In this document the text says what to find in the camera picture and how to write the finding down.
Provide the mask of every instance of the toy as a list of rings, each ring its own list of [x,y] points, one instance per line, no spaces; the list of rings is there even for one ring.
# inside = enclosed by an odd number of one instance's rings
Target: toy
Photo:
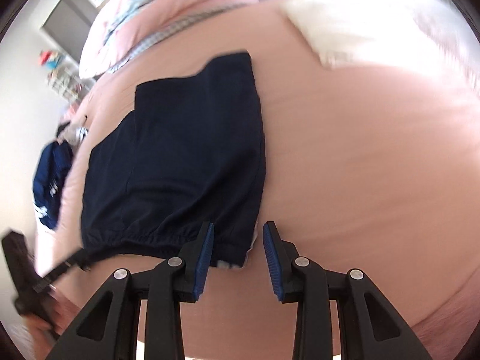
[[[45,66],[48,69],[53,70],[59,65],[62,59],[63,55],[58,51],[47,50],[40,53],[40,59],[38,62],[40,66]]]

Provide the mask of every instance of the white fabric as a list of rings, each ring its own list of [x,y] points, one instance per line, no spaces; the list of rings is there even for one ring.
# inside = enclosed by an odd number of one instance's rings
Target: white fabric
[[[402,7],[376,0],[288,0],[283,8],[325,67],[439,68],[438,47]]]
[[[435,42],[447,45],[461,62],[480,69],[480,44],[467,21],[455,9],[440,0],[335,0],[342,2],[345,9],[352,7],[362,19],[375,21],[383,27],[392,26],[392,40],[405,43],[409,40],[407,34],[412,30],[411,21],[405,23],[405,16],[410,17],[420,29]]]

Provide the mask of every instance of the hand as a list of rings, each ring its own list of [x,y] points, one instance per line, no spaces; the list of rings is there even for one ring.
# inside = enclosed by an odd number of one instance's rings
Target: hand
[[[53,299],[51,320],[55,324],[54,328],[58,334],[62,334],[70,325],[71,321],[78,314],[80,309],[70,302],[62,293],[52,291]],[[52,342],[48,339],[46,333],[52,326],[36,315],[24,315],[25,325],[32,335],[34,353],[36,360],[44,360],[52,349]]]

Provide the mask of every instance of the pillow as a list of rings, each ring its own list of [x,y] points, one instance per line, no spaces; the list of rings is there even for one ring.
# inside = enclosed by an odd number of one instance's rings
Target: pillow
[[[80,77],[103,74],[145,37],[208,1],[110,0],[88,34],[80,59]]]

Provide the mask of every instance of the white wall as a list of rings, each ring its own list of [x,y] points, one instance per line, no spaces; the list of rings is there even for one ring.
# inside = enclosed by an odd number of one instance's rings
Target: white wall
[[[54,47],[40,28],[59,0],[29,0],[0,43],[0,236],[8,228],[33,242],[32,179],[42,147],[54,138],[65,100],[46,85],[40,51]],[[19,321],[0,251],[0,320]]]

